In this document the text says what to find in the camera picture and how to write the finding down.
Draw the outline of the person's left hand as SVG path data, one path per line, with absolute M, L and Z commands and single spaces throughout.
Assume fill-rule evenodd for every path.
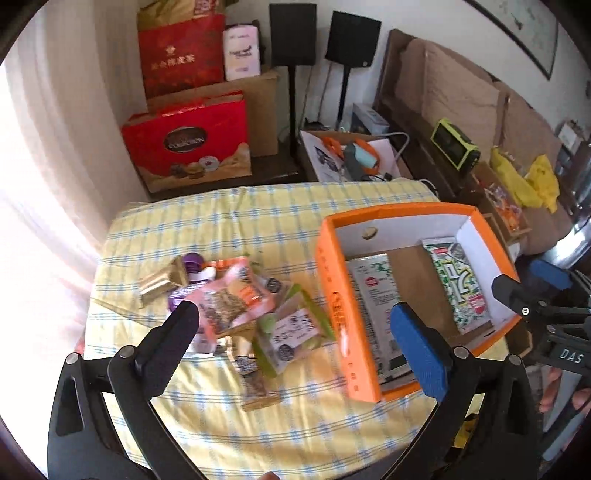
M 273 471 L 269 471 L 261 475 L 259 480 L 280 480 L 280 477 L 277 476 Z

